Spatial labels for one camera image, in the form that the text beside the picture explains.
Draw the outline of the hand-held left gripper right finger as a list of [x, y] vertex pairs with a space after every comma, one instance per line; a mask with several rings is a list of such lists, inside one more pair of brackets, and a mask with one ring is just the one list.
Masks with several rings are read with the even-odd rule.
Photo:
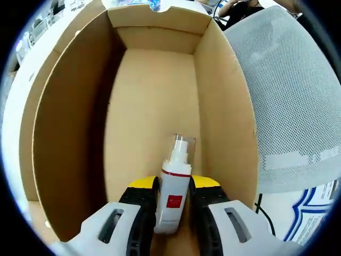
[[280, 255], [282, 241], [266, 221], [239, 200], [229, 200], [217, 181], [193, 175], [189, 189], [200, 255]]

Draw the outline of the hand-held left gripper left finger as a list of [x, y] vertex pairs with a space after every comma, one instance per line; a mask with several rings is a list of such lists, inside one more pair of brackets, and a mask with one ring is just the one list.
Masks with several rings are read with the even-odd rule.
[[150, 255], [159, 181], [133, 181], [118, 202], [88, 217], [79, 233], [80, 255]]

